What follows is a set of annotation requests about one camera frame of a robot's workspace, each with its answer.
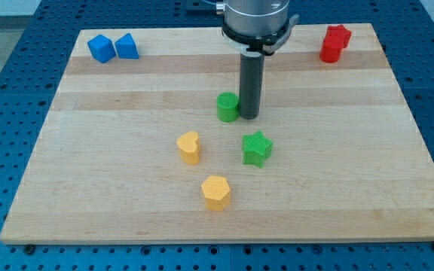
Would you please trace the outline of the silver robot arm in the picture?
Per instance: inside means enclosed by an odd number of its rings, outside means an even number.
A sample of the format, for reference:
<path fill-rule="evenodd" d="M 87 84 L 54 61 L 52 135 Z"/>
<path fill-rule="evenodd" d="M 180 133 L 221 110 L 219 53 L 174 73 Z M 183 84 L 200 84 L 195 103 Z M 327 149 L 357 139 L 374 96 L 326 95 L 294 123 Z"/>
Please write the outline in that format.
<path fill-rule="evenodd" d="M 239 114 L 252 120 L 260 111 L 264 61 L 290 38 L 300 16 L 289 15 L 289 0 L 223 0 L 222 35 L 240 53 Z"/>

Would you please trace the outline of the black flange mount ring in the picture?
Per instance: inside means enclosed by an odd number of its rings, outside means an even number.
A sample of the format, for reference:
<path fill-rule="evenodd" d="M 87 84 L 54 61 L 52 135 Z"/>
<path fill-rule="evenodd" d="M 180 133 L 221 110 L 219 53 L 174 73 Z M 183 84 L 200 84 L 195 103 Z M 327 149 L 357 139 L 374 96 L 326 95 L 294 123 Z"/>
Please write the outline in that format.
<path fill-rule="evenodd" d="M 224 15 L 222 35 L 244 56 L 272 56 L 290 38 L 299 15 Z"/>

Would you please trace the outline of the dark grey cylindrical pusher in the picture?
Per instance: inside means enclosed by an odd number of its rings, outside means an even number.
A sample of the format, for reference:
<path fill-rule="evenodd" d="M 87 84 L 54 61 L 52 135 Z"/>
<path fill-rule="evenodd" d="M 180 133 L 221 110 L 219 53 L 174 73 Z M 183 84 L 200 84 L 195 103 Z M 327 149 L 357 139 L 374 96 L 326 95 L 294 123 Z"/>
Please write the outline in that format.
<path fill-rule="evenodd" d="M 240 55 L 239 113 L 244 119 L 255 119 L 259 114 L 263 71 L 263 56 Z"/>

